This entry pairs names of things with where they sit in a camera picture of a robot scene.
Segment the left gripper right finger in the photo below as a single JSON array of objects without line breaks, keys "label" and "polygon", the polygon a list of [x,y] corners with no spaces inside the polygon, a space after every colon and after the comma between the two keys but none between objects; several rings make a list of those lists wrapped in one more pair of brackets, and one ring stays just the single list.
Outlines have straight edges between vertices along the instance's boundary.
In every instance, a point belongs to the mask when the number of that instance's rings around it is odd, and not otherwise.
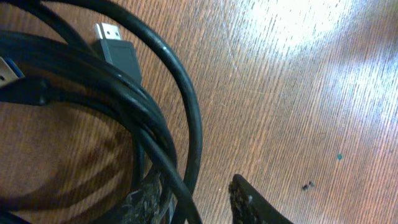
[{"label": "left gripper right finger", "polygon": [[242,175],[233,176],[228,192],[233,224],[292,224]]}]

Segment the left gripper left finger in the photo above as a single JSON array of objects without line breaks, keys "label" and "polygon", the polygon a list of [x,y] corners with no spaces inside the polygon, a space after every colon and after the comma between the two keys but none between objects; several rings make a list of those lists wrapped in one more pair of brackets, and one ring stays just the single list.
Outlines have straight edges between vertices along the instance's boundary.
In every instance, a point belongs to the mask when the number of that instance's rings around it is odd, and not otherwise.
[{"label": "left gripper left finger", "polygon": [[129,193],[121,206],[123,224],[170,223],[172,192],[162,174],[151,168],[137,190]]}]

